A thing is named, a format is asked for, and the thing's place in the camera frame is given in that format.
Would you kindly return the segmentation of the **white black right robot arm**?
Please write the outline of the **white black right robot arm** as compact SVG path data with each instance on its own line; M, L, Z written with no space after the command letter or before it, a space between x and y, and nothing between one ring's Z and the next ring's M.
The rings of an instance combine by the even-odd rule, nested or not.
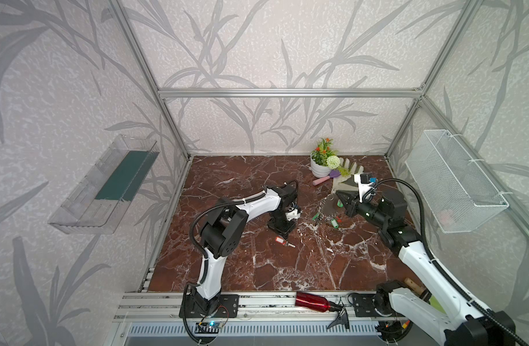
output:
M476 300L446 268L427 252L423 239L406 222L407 201L388 190L377 203L357 191L338 190L345 213L362 216L378 229L388 247L426 286L442 306L439 311L399 281L377 288L377 309L407 317L439 345L515 345L515 324L504 311L492 311Z

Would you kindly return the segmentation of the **red tag key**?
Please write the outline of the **red tag key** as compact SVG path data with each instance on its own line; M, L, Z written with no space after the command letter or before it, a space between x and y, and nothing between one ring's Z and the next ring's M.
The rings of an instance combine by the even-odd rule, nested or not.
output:
M279 244L281 244L281 245L283 245L283 246L285 246L285 247L296 248L296 245L290 243L288 240L283 239L283 238L280 237L280 236L277 236L277 237L275 238L275 240L276 240L277 243L279 243Z

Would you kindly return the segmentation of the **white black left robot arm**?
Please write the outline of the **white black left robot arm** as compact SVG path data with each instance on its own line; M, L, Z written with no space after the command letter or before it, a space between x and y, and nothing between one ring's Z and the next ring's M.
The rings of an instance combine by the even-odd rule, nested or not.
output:
M286 241L301 217L297 205L299 186L295 180L281 186L266 187L245 198L221 198L214 207L195 217L190 240L202 254L198 282L190 293L204 308L215 304L221 295L221 278L227 257L238 247L246 225L269 215L267 227Z

